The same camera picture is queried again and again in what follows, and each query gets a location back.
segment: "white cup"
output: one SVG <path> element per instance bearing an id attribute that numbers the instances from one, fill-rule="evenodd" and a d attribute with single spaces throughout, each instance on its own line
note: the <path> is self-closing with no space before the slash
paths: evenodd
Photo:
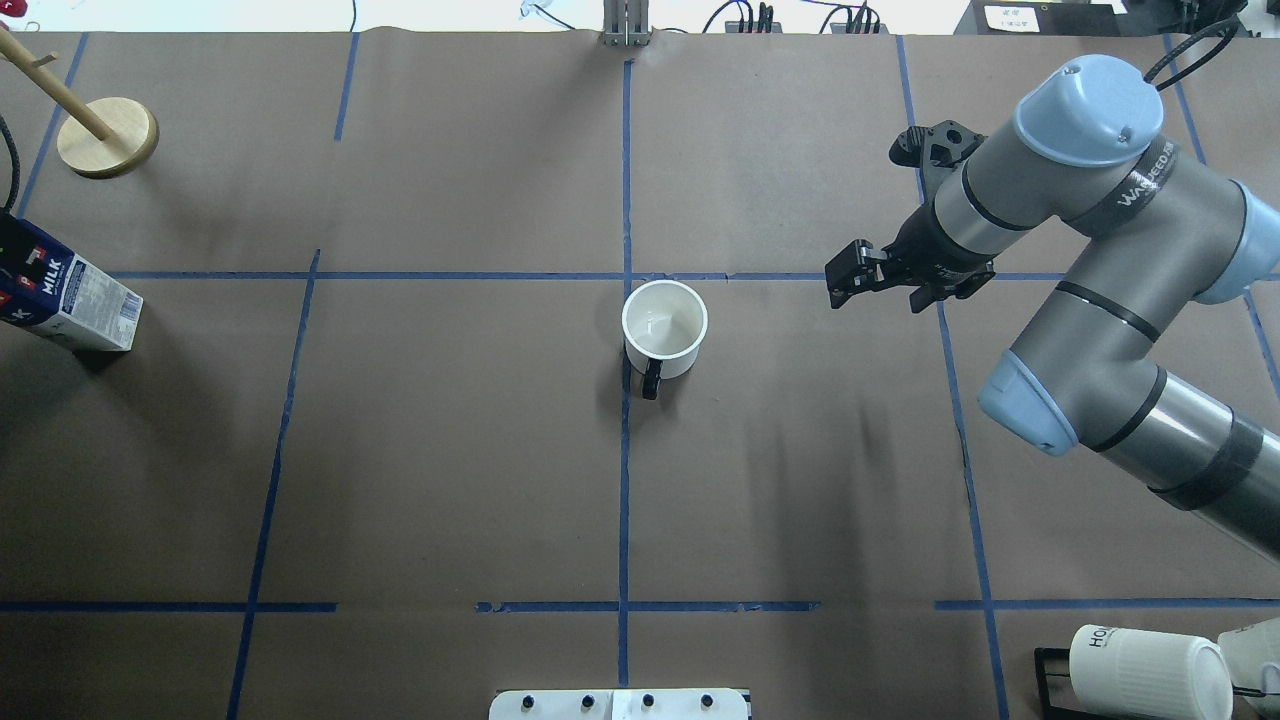
<path id="1" fill-rule="evenodd" d="M 707 305 L 684 283 L 644 283 L 622 305 L 622 337 L 631 365 L 644 373 L 644 397 L 654 400 L 660 380 L 694 366 L 707 337 Z"/>
<path id="2" fill-rule="evenodd" d="M 1263 687 L 1263 669 L 1274 678 L 1275 670 L 1270 666 L 1280 664 L 1280 618 L 1222 633 L 1217 644 L 1222 647 L 1233 683 L 1254 691 L 1280 692 Z M 1263 717 L 1280 717 L 1280 696 L 1245 696 L 1244 701 Z"/>
<path id="3" fill-rule="evenodd" d="M 1207 638 L 1084 625 L 1071 639 L 1071 688 L 1110 717 L 1229 720 L 1231 676 Z"/>

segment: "mug handle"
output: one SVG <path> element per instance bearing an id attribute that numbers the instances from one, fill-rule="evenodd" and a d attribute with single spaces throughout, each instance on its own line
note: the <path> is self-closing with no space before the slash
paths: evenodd
<path id="1" fill-rule="evenodd" d="M 658 383 L 662 382 L 662 360 L 649 359 L 644 372 L 644 398 L 658 400 Z"/>

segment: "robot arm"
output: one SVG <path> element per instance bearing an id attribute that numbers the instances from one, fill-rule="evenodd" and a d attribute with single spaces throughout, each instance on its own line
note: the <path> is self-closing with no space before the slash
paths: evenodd
<path id="1" fill-rule="evenodd" d="M 928 201 L 883 251 L 855 241 L 827 265 L 832 307 L 896 284 L 919 286 L 916 313 L 968 297 L 1000 252 L 1062 218 L 1092 242 L 1004 352 L 979 405 L 1048 455 L 1102 454 L 1280 562 L 1280 438 L 1147 359 L 1188 301 L 1233 300 L 1275 266 L 1280 213 L 1187 156 L 1162 122 L 1135 68 L 1087 55 L 989 138 L 954 123 L 913 128 L 891 156 L 932 167 Z"/>

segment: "wooden base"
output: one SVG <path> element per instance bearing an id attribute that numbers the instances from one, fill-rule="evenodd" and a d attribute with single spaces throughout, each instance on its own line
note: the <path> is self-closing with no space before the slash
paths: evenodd
<path id="1" fill-rule="evenodd" d="M 111 137 L 93 137 L 76 118 L 67 118 L 58 131 L 58 154 L 73 170 L 87 178 L 114 178 L 137 168 L 156 149 L 156 119 L 141 102 L 128 97 L 104 97 L 88 104 L 113 131 Z"/>

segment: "cable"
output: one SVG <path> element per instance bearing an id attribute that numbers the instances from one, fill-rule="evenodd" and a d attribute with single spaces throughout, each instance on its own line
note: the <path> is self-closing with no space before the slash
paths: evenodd
<path id="1" fill-rule="evenodd" d="M 867 3 L 863 3 L 858 8 L 858 15 L 854 18 L 855 32 L 859 35 L 876 35 L 879 32 L 879 13 L 876 8 L 872 8 Z"/>
<path id="2" fill-rule="evenodd" d="M 545 9 L 545 8 L 543 8 L 541 5 L 534 5 L 534 9 L 535 9 L 535 10 L 538 10 L 538 13 L 539 13 L 540 15 L 543 15 L 543 17 L 544 17 L 544 18 L 547 18 L 548 20 L 550 20 L 550 22 L 553 22 L 553 23 L 556 23 L 556 24 L 561 26 L 561 27 L 562 27 L 562 28 L 564 28 L 564 29 L 577 29 L 576 27 L 573 27 L 573 26 L 571 26 L 571 24 L 566 23 L 564 20 L 562 20 L 562 19 L 557 18 L 556 15 L 553 15 L 553 14 L 548 13 L 548 12 L 547 12 L 547 9 Z"/>
<path id="3" fill-rule="evenodd" d="M 832 8 L 832 10 L 829 13 L 827 13 L 827 19 L 822 20 L 822 26 L 818 27 L 818 35 L 822 35 L 827 29 L 827 26 L 831 24 L 831 18 L 835 18 L 836 13 L 838 13 L 841 10 L 844 10 L 847 14 L 849 19 L 845 20 L 845 22 L 847 24 L 852 24 L 852 22 L 854 22 L 854 6 L 852 5 L 836 5 L 835 8 Z"/>
<path id="4" fill-rule="evenodd" d="M 703 32 L 707 32 L 708 29 L 710 29 L 712 28 L 712 23 L 716 22 L 716 15 L 719 15 L 721 13 L 723 13 L 726 9 L 728 9 L 730 5 L 737 5 L 737 12 L 739 12 L 737 31 L 739 32 L 750 32 L 750 27 L 753 24 L 755 24 L 755 10 L 751 9 L 751 4 L 748 0 L 728 0 L 727 3 L 724 3 L 723 5 L 721 5 L 719 8 L 717 8 L 716 12 L 712 13 L 712 17 L 707 18 L 707 24 L 703 26 Z M 744 19 L 741 17 L 742 6 L 744 5 L 746 5 L 746 19 L 745 19 L 745 22 L 744 22 Z"/>
<path id="5" fill-rule="evenodd" d="M 863 23 L 867 22 L 867 3 L 858 6 L 858 13 L 854 15 L 852 27 L 846 28 L 846 32 L 852 35 L 864 35 Z"/>
<path id="6" fill-rule="evenodd" d="M 1222 40 L 1220 40 L 1219 44 L 1215 45 L 1212 50 L 1206 53 L 1203 58 L 1196 60 L 1187 69 L 1174 74 L 1165 82 L 1156 86 L 1157 91 L 1165 90 L 1166 87 L 1174 85 L 1175 82 L 1196 72 L 1204 63 L 1212 60 L 1215 55 L 1221 53 L 1226 47 L 1226 45 L 1231 42 L 1231 38 L 1235 37 L 1235 33 L 1239 32 L 1239 29 L 1240 29 L 1240 19 L 1234 13 L 1231 14 L 1230 18 L 1226 18 L 1225 20 L 1219 20 L 1213 24 L 1204 26 L 1203 28 L 1201 28 L 1199 32 L 1181 41 L 1178 45 L 1178 47 L 1170 50 L 1164 58 L 1160 59 L 1158 63 L 1156 63 L 1149 70 L 1147 70 L 1147 74 L 1142 76 L 1142 79 L 1144 79 L 1146 82 L 1155 81 L 1156 76 L 1158 76 L 1161 70 L 1164 70 L 1166 67 L 1169 67 L 1170 63 L 1176 60 L 1179 55 L 1190 49 L 1192 45 L 1196 45 L 1201 40 L 1204 40 L 1211 35 L 1222 33 L 1221 36 Z"/>
<path id="7" fill-rule="evenodd" d="M 0 135 L 4 135 L 5 147 L 9 149 L 9 164 L 13 168 L 13 174 L 9 176 L 9 197 L 4 201 L 4 211 L 9 213 L 18 202 L 18 181 L 22 179 L 22 169 L 18 167 L 18 145 L 13 141 L 13 133 L 9 132 L 9 123 L 4 122 L 4 115 L 0 115 Z"/>

